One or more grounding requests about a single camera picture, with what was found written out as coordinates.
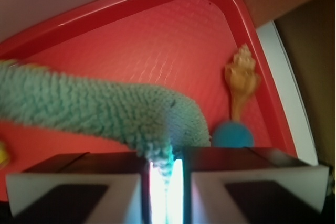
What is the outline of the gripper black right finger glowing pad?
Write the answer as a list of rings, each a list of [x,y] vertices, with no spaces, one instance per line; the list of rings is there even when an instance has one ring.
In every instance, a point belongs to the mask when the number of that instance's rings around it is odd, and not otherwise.
[[[329,168],[275,148],[182,150],[184,223],[326,223]]]

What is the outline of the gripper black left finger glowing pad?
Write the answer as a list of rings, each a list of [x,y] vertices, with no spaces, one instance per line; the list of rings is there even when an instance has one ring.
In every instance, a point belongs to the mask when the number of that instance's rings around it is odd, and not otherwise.
[[[149,163],[134,152],[58,154],[6,176],[13,223],[150,223]]]

